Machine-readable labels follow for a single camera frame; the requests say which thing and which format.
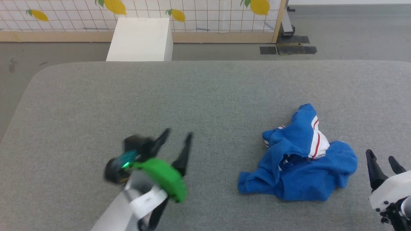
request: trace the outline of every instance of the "gray cushioned surface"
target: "gray cushioned surface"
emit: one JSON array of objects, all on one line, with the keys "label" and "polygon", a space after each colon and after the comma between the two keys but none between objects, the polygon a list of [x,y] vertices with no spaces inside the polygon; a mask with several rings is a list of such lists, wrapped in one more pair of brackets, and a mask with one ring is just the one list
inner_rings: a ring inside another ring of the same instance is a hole
[{"label": "gray cushioned surface", "polygon": [[[88,231],[120,188],[106,162],[133,133],[172,133],[172,161],[194,132],[185,203],[158,230],[385,230],[370,207],[365,151],[391,176],[411,169],[411,64],[380,61],[84,62],[39,72],[0,145],[0,230]],[[240,195],[240,171],[266,148],[261,133],[312,103],[329,141],[358,156],[346,189],[327,202]]]}]

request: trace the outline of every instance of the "white box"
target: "white box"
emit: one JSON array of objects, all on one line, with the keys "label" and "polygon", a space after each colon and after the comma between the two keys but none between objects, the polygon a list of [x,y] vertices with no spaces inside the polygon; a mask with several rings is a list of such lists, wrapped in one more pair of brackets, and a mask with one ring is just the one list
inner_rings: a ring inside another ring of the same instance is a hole
[{"label": "white box", "polygon": [[106,61],[171,61],[168,18],[119,18]]}]

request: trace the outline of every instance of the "red stripe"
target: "red stripe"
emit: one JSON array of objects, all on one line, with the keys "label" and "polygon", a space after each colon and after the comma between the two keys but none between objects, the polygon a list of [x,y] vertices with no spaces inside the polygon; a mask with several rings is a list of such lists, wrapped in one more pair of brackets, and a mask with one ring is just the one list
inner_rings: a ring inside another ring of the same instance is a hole
[{"label": "red stripe", "polygon": [[319,133],[317,133],[317,134],[318,134],[318,141],[317,141],[317,147],[315,148],[315,153],[314,153],[314,155],[312,156],[313,159],[314,159],[314,157],[317,155],[318,147],[320,146],[320,134],[319,134]]},{"label": "red stripe", "polygon": [[314,126],[312,126],[313,129],[315,129],[315,125],[318,123],[318,120],[315,121]]}]

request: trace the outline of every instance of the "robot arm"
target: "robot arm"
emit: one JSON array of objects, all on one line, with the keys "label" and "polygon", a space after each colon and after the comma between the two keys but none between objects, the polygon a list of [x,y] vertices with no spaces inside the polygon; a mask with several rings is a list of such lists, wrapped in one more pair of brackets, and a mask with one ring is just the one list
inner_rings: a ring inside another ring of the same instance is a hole
[{"label": "robot arm", "polygon": [[406,171],[390,156],[388,161],[396,175],[387,177],[371,150],[366,151],[366,156],[371,207],[382,216],[381,222],[391,224],[395,231],[411,231],[411,171]]},{"label": "robot arm", "polygon": [[[123,210],[128,211],[126,217],[131,217],[127,223],[132,223],[132,219],[138,220],[131,228],[118,228],[122,227],[120,224],[116,230],[152,231],[157,227],[170,199],[175,202],[184,201],[187,189],[183,177],[186,174],[192,133],[187,135],[184,148],[171,165],[155,158],[169,133],[170,129],[166,129],[155,140],[138,135],[130,136],[124,140],[124,153],[107,163],[104,178],[112,183],[125,185],[120,196],[122,201],[116,198],[112,204],[122,202]],[[116,208],[110,205],[105,213],[112,214],[109,211],[113,210],[111,207]],[[100,220],[95,227],[107,227],[100,223],[106,224],[108,221]]]}]

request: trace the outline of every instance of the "wooden baseboard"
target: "wooden baseboard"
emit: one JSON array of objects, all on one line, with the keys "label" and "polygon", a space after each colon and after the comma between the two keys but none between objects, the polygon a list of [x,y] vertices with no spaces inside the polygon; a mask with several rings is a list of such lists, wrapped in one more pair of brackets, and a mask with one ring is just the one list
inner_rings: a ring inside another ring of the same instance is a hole
[{"label": "wooden baseboard", "polygon": [[[0,42],[111,42],[113,32],[0,32]],[[174,43],[272,43],[272,32],[173,32]]]}]

